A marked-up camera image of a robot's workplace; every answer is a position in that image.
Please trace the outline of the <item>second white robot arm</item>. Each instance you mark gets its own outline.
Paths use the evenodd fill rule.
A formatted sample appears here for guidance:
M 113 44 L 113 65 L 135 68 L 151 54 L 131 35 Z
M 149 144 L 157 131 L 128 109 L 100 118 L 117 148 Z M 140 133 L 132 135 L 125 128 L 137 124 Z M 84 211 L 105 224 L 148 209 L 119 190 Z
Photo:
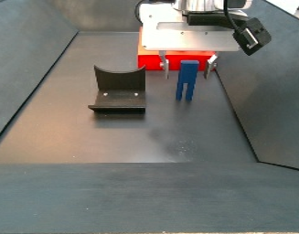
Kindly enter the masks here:
M 140 46 L 159 52 L 168 77 L 167 51 L 237 51 L 223 0 L 143 0 L 135 7 Z

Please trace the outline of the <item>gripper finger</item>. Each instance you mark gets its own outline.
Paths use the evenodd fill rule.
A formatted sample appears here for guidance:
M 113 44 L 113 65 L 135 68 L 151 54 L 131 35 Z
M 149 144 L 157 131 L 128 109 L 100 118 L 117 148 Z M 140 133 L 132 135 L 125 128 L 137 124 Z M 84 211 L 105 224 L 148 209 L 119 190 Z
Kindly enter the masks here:
M 168 67 L 169 67 L 169 62 L 168 59 L 165 58 L 165 51 L 164 50 L 159 50 L 159 57 L 160 57 L 160 67 L 164 70 L 164 78 L 168 80 Z
M 209 59 L 207 60 L 205 63 L 205 69 L 204 69 L 204 79 L 208 78 L 211 70 L 216 68 L 216 59 L 217 59 L 217 54 L 213 54 Z

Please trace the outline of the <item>second white gripper body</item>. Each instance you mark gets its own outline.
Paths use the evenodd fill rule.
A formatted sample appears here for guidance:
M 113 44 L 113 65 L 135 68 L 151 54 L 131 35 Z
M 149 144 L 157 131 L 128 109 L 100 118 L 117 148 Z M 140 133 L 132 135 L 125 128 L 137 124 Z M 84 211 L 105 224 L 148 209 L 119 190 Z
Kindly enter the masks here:
M 189 26 L 185 13 L 217 13 L 223 3 L 156 3 L 141 4 L 139 17 L 143 27 L 149 31 L 177 31 L 187 44 L 197 50 L 237 51 L 232 30 L 216 26 Z

